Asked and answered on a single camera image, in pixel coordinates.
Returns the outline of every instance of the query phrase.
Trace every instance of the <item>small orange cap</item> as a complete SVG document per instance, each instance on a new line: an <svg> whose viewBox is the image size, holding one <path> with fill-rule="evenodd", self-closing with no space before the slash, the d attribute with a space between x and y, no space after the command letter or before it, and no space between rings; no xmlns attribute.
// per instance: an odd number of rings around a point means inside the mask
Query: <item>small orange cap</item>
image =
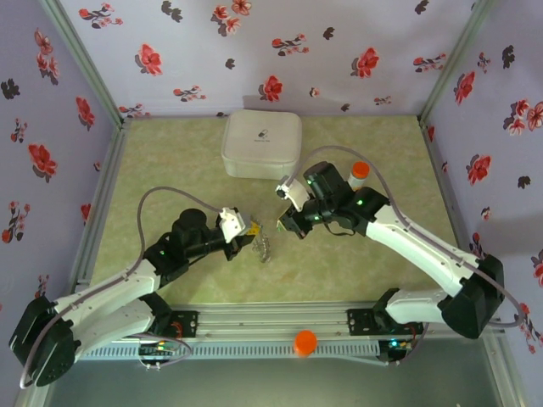
<svg viewBox="0 0 543 407"><path fill-rule="evenodd" d="M356 178L367 178L370 174L370 166L364 161L357 161L353 164L352 173Z"/></svg>
<svg viewBox="0 0 543 407"><path fill-rule="evenodd" d="M315 352L316 336L311 331L301 331L294 340L294 352L302 358L305 358Z"/></svg>

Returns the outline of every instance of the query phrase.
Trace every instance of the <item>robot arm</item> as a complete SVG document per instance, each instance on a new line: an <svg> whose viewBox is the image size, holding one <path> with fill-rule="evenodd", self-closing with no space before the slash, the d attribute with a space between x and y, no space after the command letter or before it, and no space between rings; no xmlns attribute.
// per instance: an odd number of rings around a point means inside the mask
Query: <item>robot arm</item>
<svg viewBox="0 0 543 407"><path fill-rule="evenodd" d="M332 164L318 163L304 173L304 178L312 193L296 180L290 186L283 180L277 187L277 194L292 202L279 219L286 230L303 239L313 226L336 221L346 230L392 248L441 287L419 293L388 290L374 308L375 320L383 329L413 321L440 322L464 337L479 337L503 295L467 265L503 285L503 268L498 259L489 255L479 260L408 219L409 226L405 226L384 195L369 187L352 191ZM456 258L432 243L438 243Z"/></svg>
<svg viewBox="0 0 543 407"><path fill-rule="evenodd" d="M207 254L223 251L227 260L232 260L243 246L252 243L259 230L236 209L224 208L215 228L208 228L206 221L201 210L187 209L171 232L145 251L130 274L127 268L97 286L54 302L46 297L30 302L9 341L22 365L44 327L58 319L37 346L28 371L32 381L38 387L54 382L84 353L115 339L142 332L164 335L172 312L155 291ZM89 293L94 294L77 303Z"/></svg>

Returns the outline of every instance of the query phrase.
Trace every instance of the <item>white case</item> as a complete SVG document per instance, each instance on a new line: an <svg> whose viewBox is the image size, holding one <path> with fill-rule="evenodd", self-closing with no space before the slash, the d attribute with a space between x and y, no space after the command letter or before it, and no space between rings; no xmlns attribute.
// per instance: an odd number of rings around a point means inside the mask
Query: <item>white case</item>
<svg viewBox="0 0 543 407"><path fill-rule="evenodd" d="M280 180L294 171L301 146L296 114L238 110L228 118L221 155L230 176Z"/></svg>

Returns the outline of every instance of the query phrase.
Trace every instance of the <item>gray floor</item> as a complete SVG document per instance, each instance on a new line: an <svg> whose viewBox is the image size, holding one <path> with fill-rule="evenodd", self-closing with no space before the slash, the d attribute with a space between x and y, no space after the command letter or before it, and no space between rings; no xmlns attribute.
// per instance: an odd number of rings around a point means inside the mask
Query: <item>gray floor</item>
<svg viewBox="0 0 543 407"><path fill-rule="evenodd" d="M482 341L427 340L401 367L344 360L186 361L162 372L138 362L81 362L51 407L494 407Z"/></svg>

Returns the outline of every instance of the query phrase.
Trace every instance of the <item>floral wallpaper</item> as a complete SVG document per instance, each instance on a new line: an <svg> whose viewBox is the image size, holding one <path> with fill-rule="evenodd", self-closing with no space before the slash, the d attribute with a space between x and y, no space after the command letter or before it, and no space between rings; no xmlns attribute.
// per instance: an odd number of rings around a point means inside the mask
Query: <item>floral wallpaper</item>
<svg viewBox="0 0 543 407"><path fill-rule="evenodd" d="M8 406L22 369L8 341L32 299L68 288L113 124L39 3L3 1L0 46L0 399Z"/></svg>
<svg viewBox="0 0 543 407"><path fill-rule="evenodd" d="M542 19L538 0L498 3L427 123L460 238L502 261L526 313L507 338L534 407L543 405L543 59L534 51ZM518 318L507 302L500 314Z"/></svg>
<svg viewBox="0 0 543 407"><path fill-rule="evenodd" d="M473 7L473 0L60 2L124 117L135 117L136 106L139 116L241 108L419 114ZM467 75L459 100L469 86Z"/></svg>

